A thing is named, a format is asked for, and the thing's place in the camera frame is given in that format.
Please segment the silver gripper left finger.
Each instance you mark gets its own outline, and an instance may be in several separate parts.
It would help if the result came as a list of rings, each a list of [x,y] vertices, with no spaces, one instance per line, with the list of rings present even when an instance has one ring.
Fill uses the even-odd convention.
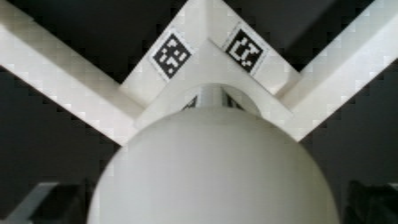
[[[86,186],[40,182],[0,224],[86,224]]]

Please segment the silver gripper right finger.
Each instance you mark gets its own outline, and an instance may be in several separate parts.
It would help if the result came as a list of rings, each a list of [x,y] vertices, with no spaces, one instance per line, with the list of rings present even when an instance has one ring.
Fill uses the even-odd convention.
[[[398,183],[349,182],[342,224],[398,224]]]

